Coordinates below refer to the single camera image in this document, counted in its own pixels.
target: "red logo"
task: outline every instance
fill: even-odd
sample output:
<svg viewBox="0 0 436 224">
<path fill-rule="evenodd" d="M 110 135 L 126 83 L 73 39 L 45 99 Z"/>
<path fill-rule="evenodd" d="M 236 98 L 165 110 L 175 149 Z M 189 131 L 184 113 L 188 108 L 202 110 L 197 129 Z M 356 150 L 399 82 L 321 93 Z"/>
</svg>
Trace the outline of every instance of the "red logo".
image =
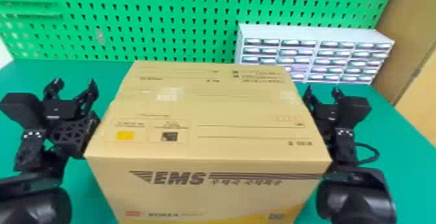
<svg viewBox="0 0 436 224">
<path fill-rule="evenodd" d="M 140 216 L 141 212 L 135 210 L 126 210 L 126 216 Z"/>
</svg>

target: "robotic arm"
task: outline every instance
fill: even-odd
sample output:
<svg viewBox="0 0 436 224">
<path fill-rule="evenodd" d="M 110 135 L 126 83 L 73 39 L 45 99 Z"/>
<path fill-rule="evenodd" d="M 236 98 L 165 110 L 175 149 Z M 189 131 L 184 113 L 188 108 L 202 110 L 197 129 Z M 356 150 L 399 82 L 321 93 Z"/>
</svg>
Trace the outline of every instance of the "robotic arm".
<svg viewBox="0 0 436 224">
<path fill-rule="evenodd" d="M 40 101 L 32 93 L 8 93 L 0 110 L 19 123 L 24 132 L 15 156 L 15 177 L 0 180 L 0 223 L 69 223 L 71 203 L 59 186 L 68 158 L 83 158 L 84 150 L 100 124 L 92 104 L 99 97 L 94 80 L 71 100 L 59 98 L 62 79 L 43 90 Z M 46 149 L 44 141 L 53 146 Z"/>
</svg>

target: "white wall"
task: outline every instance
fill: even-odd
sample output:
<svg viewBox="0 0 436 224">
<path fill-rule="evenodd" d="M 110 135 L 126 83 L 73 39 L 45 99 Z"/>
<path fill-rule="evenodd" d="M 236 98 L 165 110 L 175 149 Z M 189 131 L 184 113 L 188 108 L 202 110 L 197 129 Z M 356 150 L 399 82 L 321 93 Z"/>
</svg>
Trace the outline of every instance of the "white wall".
<svg viewBox="0 0 436 224">
<path fill-rule="evenodd" d="M 3 43 L 3 41 L 0 39 L 0 69 L 11 61 L 12 61 L 12 56 L 6 49 L 6 46 Z"/>
</svg>

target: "barcode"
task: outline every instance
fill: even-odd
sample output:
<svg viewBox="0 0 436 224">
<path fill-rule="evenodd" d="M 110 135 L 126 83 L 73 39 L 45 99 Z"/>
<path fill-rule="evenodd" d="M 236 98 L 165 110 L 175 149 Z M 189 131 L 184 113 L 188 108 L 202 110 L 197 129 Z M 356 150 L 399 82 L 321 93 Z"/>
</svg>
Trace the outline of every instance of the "barcode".
<svg viewBox="0 0 436 224">
<path fill-rule="evenodd" d="M 285 218 L 285 214 L 284 213 L 270 213 L 268 220 L 271 221 L 278 221 L 278 220 L 282 220 Z"/>
</svg>

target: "black cable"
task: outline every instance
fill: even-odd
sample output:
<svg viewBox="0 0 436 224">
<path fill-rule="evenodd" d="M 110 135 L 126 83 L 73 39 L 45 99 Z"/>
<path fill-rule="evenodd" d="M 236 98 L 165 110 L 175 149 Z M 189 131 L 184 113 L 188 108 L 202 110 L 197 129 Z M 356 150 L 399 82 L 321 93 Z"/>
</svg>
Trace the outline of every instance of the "black cable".
<svg viewBox="0 0 436 224">
<path fill-rule="evenodd" d="M 367 145 L 365 143 L 356 143 L 356 146 L 367 148 L 367 149 L 371 150 L 374 153 L 374 156 L 372 156 L 372 157 L 369 157 L 369 158 L 364 159 L 364 160 L 359 160 L 357 162 L 358 166 L 360 166 L 362 164 L 374 162 L 374 161 L 376 161 L 378 159 L 378 157 L 380 157 L 380 152 L 378 152 L 378 150 L 375 149 L 374 147 L 371 147 L 371 146 L 369 146 L 369 145 Z"/>
</svg>

